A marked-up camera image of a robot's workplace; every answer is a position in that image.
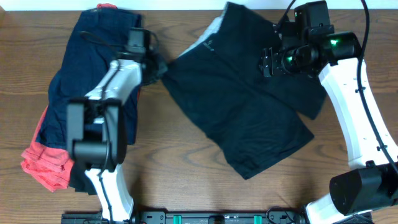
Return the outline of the black shorts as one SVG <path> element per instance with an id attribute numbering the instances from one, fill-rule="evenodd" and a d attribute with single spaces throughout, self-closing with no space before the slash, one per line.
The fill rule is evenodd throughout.
<path id="1" fill-rule="evenodd" d="M 313 134 L 300 116 L 316 118 L 326 97 L 308 75 L 261 73 L 263 49 L 279 44 L 271 21 L 229 2 L 162 79 L 185 115 L 244 179 L 310 142 Z"/>

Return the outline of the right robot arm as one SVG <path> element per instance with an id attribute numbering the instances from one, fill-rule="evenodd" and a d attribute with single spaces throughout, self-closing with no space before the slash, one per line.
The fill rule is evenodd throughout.
<path id="1" fill-rule="evenodd" d="M 289 223 L 371 223 L 375 210 L 397 205 L 397 144 L 388 132 L 366 73 L 367 42 L 337 33 L 325 1 L 289 4 L 294 18 L 274 25 L 280 47 L 262 51 L 263 76 L 320 81 L 346 142 L 349 171 L 330 180 L 329 192 L 288 217 Z"/>

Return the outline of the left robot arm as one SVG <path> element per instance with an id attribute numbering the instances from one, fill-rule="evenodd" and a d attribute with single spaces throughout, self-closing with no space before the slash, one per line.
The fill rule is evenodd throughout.
<path id="1" fill-rule="evenodd" d="M 140 223 L 124 179 L 122 164 L 127 151 L 123 109 L 131 93 L 150 85 L 167 71 L 157 36 L 150 30 L 132 27 L 128 42 L 102 80 L 85 96 L 67 106 L 67 151 L 82 166 L 101 202 L 98 213 L 65 213 L 62 223 Z"/>

